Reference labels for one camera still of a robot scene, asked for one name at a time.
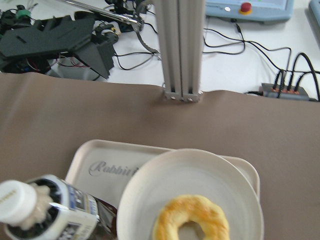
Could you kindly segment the white serving tray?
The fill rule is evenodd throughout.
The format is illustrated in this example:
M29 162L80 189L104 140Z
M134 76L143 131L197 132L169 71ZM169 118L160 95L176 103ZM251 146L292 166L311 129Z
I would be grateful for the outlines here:
M90 140L76 151L65 179L118 210L131 178L151 159L169 151L174 149Z

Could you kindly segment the white plate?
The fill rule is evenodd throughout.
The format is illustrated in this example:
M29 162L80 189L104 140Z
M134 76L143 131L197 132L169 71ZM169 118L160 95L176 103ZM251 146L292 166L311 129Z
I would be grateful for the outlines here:
M202 195L224 211L233 240L262 240L260 177L246 160L199 149L160 154L130 179L117 212L120 240L150 240L159 211L180 195Z

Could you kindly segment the glazed donut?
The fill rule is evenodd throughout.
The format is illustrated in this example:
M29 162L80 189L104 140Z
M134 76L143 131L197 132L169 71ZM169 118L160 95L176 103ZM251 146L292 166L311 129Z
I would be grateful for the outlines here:
M185 194L171 199L160 211L152 230L154 240L178 240L179 229L197 223L205 240L229 240L230 226L223 209L202 195Z

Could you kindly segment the grey usb hub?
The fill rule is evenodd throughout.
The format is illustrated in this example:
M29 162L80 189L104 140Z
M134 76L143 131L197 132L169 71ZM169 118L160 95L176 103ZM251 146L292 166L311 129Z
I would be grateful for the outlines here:
M309 101L310 99L309 95L303 87L298 87L297 90L287 90L287 86L285 85L281 91L279 85L277 85L275 88L273 87L274 85L271 83L262 83L259 90L262 92L262 95L267 98L296 101Z

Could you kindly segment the blue teach pendant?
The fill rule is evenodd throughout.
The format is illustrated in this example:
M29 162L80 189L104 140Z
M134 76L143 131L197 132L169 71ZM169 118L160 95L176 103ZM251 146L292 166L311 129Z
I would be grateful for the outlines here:
M207 0L205 14L236 22L264 24L288 21L294 10L293 0Z

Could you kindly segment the aluminium frame post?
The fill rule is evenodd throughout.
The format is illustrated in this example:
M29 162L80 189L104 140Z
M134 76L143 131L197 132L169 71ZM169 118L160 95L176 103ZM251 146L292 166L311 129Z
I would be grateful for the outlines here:
M155 0L153 5L165 97L198 102L201 95L205 1Z

